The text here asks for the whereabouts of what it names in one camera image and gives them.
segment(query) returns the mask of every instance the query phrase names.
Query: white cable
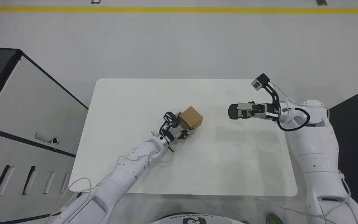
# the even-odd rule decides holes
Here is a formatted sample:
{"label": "white cable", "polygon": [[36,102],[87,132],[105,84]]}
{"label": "white cable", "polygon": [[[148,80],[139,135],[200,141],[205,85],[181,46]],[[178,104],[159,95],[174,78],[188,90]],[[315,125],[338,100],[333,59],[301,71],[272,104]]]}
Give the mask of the white cable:
{"label": "white cable", "polygon": [[64,192],[63,195],[62,195],[62,197],[60,198],[60,201],[57,203],[56,207],[55,207],[54,210],[51,212],[51,214],[50,214],[50,216],[48,217],[48,219],[46,220],[46,223],[45,223],[45,224],[49,223],[50,218],[54,215],[54,213],[55,213],[55,211],[56,211],[56,208],[58,207],[58,205],[60,205],[60,203],[61,203],[61,201],[63,200],[63,198],[65,197],[65,195],[66,195],[68,189],[69,189],[70,187],[72,187],[72,185],[73,185],[74,183],[76,183],[76,182],[78,182],[78,181],[80,181],[80,180],[83,180],[83,179],[88,180],[88,183],[89,183],[89,194],[88,194],[88,196],[87,196],[87,199],[88,199],[88,197],[90,196],[90,193],[91,193],[91,191],[92,191],[92,189],[93,189],[93,188],[92,188],[91,180],[90,180],[89,178],[79,178],[79,179],[75,180],[75,181],[72,182],[72,184],[65,190],[65,192]]}
{"label": "white cable", "polygon": [[172,156],[171,156],[171,158],[170,158],[169,160],[167,160],[167,161],[160,161],[160,162],[164,163],[165,165],[163,165],[163,166],[158,165],[158,166],[159,166],[159,167],[169,166],[169,165],[172,163],[172,161],[173,161],[173,156],[174,156],[174,152],[172,152]]}
{"label": "white cable", "polygon": [[271,203],[271,202],[268,202],[268,201],[265,201],[265,200],[262,200],[262,199],[258,199],[258,198],[255,198],[255,199],[256,199],[256,200],[263,201],[263,202],[266,202],[266,203],[268,203],[268,204],[272,204],[272,205],[274,205],[274,206],[283,208],[283,209],[288,210],[288,211],[293,211],[293,212],[296,212],[296,213],[298,213],[298,214],[302,214],[302,215],[304,215],[304,216],[313,216],[313,217],[316,217],[316,218],[321,218],[321,219],[323,219],[323,220],[326,220],[326,221],[328,221],[328,222],[330,222],[330,223],[337,224],[337,223],[335,223],[335,222],[333,222],[333,221],[331,221],[331,220],[328,220],[328,219],[326,219],[326,218],[324,218],[324,217],[325,217],[325,216],[328,216],[333,210],[335,210],[335,209],[338,208],[339,206],[345,204],[345,203],[351,198],[351,190],[349,189],[348,184],[346,183],[345,177],[344,177],[344,175],[342,174],[342,172],[341,172],[340,170],[339,170],[338,172],[342,175],[342,178],[341,178],[341,179],[342,179],[344,185],[346,186],[346,188],[347,188],[347,190],[348,190],[348,196],[345,198],[344,201],[342,201],[342,202],[340,202],[338,205],[334,206],[332,209],[330,209],[330,210],[329,210],[328,212],[326,212],[324,215],[310,214],[310,213],[306,213],[306,212],[301,212],[301,211],[297,211],[297,210],[294,210],[294,209],[291,209],[291,208],[286,208],[286,207],[283,207],[283,206],[279,206],[278,204],[274,204],[274,203]]}
{"label": "white cable", "polygon": [[296,211],[296,210],[294,210],[294,209],[286,208],[286,207],[283,207],[283,206],[279,206],[278,204],[271,203],[271,202],[267,202],[267,201],[262,200],[262,199],[258,199],[258,198],[255,198],[255,199],[256,199],[256,200],[260,200],[260,201],[262,201],[262,202],[266,202],[266,203],[268,203],[268,204],[272,204],[273,206],[277,206],[277,207],[279,207],[279,208],[283,208],[284,210],[288,210],[288,211],[295,212],[295,213],[297,213],[297,214],[302,214],[302,215],[304,215],[304,216],[312,216],[312,217],[316,217],[316,218],[321,218],[321,219],[323,219],[323,220],[325,220],[325,221],[327,221],[327,222],[330,222],[330,223],[332,223],[332,224],[337,224],[337,223],[335,223],[335,222],[333,222],[333,221],[331,221],[331,220],[328,220],[328,219],[326,219],[326,218],[323,218],[323,217],[318,216],[318,215],[315,215],[315,214],[309,214],[309,213],[305,213],[305,212],[301,212],[301,211]]}
{"label": "white cable", "polygon": [[[125,156],[119,156],[119,157],[117,158],[116,166],[113,168],[113,170],[112,170],[109,174],[107,174],[107,176],[105,176],[100,182],[98,182],[98,184],[96,184],[96,186],[94,186],[94,187],[92,187],[92,182],[91,182],[91,180],[90,180],[89,178],[79,178],[79,179],[75,180],[74,182],[71,183],[70,186],[67,187],[67,189],[66,189],[65,192],[63,193],[62,197],[60,198],[60,201],[58,202],[58,204],[56,205],[56,207],[54,208],[54,210],[51,212],[50,216],[49,216],[48,219],[46,220],[45,224],[48,224],[48,223],[49,223],[49,221],[50,221],[51,217],[54,215],[54,213],[55,213],[55,211],[56,211],[58,205],[61,204],[61,201],[63,200],[63,198],[64,198],[64,196],[66,195],[67,191],[69,190],[70,187],[72,187],[72,185],[73,185],[74,183],[76,183],[76,182],[78,182],[78,181],[80,181],[80,180],[83,180],[83,179],[86,179],[86,180],[88,180],[88,182],[89,182],[89,188],[80,191],[80,192],[86,192],[86,191],[89,190],[88,195],[87,195],[87,198],[83,201],[83,203],[81,204],[81,206],[78,208],[78,209],[80,209],[80,208],[82,208],[82,206],[84,205],[84,203],[87,201],[87,199],[90,197],[92,190],[93,190],[94,188],[98,187],[109,175],[111,175],[111,174],[113,173],[113,171],[114,171],[114,170],[116,169],[116,167],[118,166],[118,162],[119,162],[119,159],[120,159],[121,157],[122,157],[122,158],[125,158],[126,160],[129,160],[129,161],[138,161],[138,160],[140,160],[142,157],[148,156],[148,162],[147,162],[147,164],[149,165],[149,158],[153,158],[152,156],[153,156],[154,154],[156,154],[156,153],[158,153],[158,152],[151,153],[150,155],[142,155],[142,156],[140,156],[139,158],[137,158],[136,160],[132,160],[132,159],[127,158],[127,157],[125,157]],[[75,194],[74,196],[71,197],[71,199],[67,202],[67,204],[65,205],[65,207],[67,207],[67,205],[72,201],[72,199],[73,199],[75,196],[77,196],[77,194]],[[72,216],[73,214],[75,214],[75,213],[78,211],[78,209],[76,209],[75,211],[73,211],[73,213],[72,213],[70,216]]]}
{"label": "white cable", "polygon": [[291,99],[290,97],[288,97],[288,95],[286,95],[277,85],[275,85],[274,83],[270,82],[273,86],[275,86],[292,104],[295,104],[297,106],[306,106],[306,107],[309,107],[309,108],[326,108],[327,110],[327,118],[329,120],[329,117],[331,116],[331,113],[329,112],[329,108],[326,107],[326,106],[310,106],[310,105],[303,105],[303,104],[299,104],[297,102],[295,102],[293,99]]}

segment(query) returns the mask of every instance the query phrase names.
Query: cabinet handle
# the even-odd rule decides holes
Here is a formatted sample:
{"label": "cabinet handle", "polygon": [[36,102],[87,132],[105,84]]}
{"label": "cabinet handle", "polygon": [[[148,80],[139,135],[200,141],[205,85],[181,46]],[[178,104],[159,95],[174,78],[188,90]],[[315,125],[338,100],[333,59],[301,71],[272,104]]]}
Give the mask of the cabinet handle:
{"label": "cabinet handle", "polygon": [[59,144],[59,143],[60,143],[60,142],[57,140],[57,137],[54,137],[54,138],[52,138],[52,139],[50,139],[50,140],[44,140],[44,139],[42,139],[42,138],[40,138],[40,137],[37,136],[37,132],[36,132],[36,134],[35,134],[35,139],[40,140],[40,141],[42,141],[42,142],[46,142],[46,143],[53,143],[53,144]]}

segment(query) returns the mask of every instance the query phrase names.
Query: white cabinet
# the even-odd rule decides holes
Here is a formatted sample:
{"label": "white cabinet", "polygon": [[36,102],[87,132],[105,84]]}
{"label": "white cabinet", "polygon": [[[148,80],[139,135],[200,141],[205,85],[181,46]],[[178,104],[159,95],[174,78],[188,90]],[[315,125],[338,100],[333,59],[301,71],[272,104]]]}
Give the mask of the white cabinet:
{"label": "white cabinet", "polygon": [[[73,164],[74,158],[70,156],[10,140],[0,158],[1,171],[11,167],[10,176],[5,174],[6,182],[3,180],[0,187],[3,189],[0,190],[0,222],[51,213],[63,195],[63,182],[65,189],[68,186],[66,175],[71,173]],[[27,181],[31,170],[31,179]],[[60,206],[73,194],[68,192]]]}
{"label": "white cabinet", "polygon": [[1,90],[0,106],[2,132],[76,154],[87,109],[27,58]]}
{"label": "white cabinet", "polygon": [[52,212],[68,187],[87,112],[22,51],[0,48],[0,222]]}

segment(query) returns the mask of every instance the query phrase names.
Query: green shoe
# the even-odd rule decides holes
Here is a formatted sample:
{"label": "green shoe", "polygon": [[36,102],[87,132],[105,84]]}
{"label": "green shoe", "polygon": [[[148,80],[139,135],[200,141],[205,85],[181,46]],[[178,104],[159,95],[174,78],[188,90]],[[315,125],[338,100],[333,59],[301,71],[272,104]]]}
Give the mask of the green shoe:
{"label": "green shoe", "polygon": [[283,224],[283,222],[277,215],[269,214],[266,218],[266,224]]}

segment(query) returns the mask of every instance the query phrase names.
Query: yellow floor line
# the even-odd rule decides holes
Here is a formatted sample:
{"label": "yellow floor line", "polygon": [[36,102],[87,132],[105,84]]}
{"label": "yellow floor line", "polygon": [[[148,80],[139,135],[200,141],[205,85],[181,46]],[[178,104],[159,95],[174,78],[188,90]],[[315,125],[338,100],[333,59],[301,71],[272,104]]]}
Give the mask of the yellow floor line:
{"label": "yellow floor line", "polygon": [[358,8],[278,8],[278,7],[106,7],[106,6],[0,6],[0,12],[188,12],[188,13],[285,13],[358,14]]}

